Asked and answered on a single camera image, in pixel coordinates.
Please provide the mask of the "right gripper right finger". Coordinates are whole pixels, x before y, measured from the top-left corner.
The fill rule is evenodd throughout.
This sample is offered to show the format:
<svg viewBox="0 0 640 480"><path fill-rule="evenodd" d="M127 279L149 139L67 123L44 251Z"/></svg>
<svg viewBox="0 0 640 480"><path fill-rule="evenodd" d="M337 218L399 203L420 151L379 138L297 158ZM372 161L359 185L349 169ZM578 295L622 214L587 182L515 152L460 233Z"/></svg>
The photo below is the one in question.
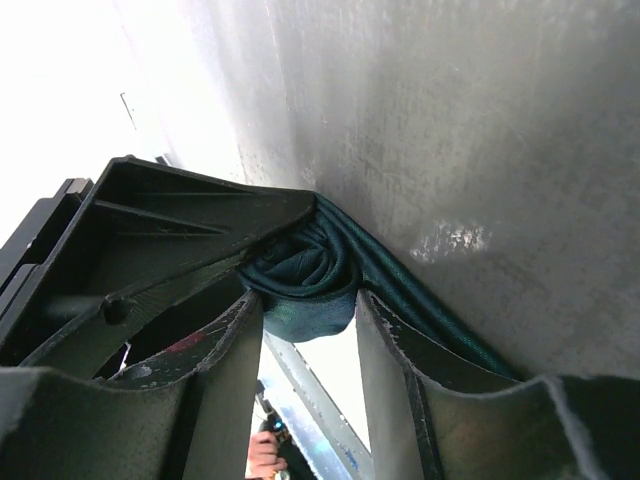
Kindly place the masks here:
<svg viewBox="0 0 640 480"><path fill-rule="evenodd" d="M514 382L441 347L369 291L356 331L378 479L635 479L639 384Z"/></svg>

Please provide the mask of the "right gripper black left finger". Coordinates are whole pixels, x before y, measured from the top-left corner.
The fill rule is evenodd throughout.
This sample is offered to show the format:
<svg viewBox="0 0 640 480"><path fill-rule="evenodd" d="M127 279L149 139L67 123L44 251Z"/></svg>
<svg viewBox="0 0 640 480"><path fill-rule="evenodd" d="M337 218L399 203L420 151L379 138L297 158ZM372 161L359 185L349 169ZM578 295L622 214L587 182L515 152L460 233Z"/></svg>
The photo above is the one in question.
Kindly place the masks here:
<svg viewBox="0 0 640 480"><path fill-rule="evenodd" d="M44 367L1 372L5 479L240 479L262 307L215 321L105 382Z"/></svg>

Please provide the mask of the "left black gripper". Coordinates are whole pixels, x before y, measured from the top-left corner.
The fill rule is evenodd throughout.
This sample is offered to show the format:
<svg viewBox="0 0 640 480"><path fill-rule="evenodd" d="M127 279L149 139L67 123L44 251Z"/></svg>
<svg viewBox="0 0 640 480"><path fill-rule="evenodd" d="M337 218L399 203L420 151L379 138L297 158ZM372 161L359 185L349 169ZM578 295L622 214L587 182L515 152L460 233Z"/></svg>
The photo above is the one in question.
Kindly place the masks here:
<svg viewBox="0 0 640 480"><path fill-rule="evenodd" d="M311 192L137 159L68 179L1 248L1 362L97 370L164 311L313 212Z"/></svg>

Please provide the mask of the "dark teal necktie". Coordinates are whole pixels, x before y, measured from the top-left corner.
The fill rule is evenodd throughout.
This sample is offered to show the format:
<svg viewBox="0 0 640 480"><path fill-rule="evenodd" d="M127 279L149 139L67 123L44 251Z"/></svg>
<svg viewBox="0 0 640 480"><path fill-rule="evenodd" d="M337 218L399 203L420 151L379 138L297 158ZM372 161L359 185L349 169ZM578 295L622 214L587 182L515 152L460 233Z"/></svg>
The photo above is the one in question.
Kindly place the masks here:
<svg viewBox="0 0 640 480"><path fill-rule="evenodd" d="M267 332L287 342L344 331L358 291L366 289L438 345L495 374L519 377L382 243L322 195L309 218L250 257L240 278L261 293Z"/></svg>

